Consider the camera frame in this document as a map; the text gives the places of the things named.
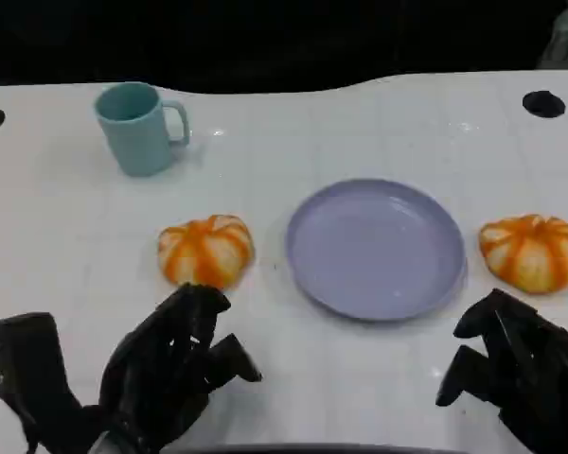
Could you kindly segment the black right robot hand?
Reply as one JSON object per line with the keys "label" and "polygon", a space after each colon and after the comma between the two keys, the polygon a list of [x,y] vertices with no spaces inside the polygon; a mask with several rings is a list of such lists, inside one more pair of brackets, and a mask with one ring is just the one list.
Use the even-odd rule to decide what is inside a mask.
{"label": "black right robot hand", "polygon": [[568,331],[495,288],[472,305],[453,334],[479,337],[487,351],[458,348],[436,404],[469,393],[499,410],[510,432],[533,453],[568,453]]}

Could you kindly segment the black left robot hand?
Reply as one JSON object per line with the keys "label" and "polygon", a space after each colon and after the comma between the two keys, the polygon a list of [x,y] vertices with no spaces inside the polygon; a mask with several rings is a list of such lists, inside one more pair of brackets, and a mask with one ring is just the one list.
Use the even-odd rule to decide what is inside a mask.
{"label": "black left robot hand", "polygon": [[218,316],[230,306],[216,288],[184,284],[119,343],[98,403],[124,452],[159,452],[190,429],[214,391],[236,377],[261,381],[235,335],[214,340]]}

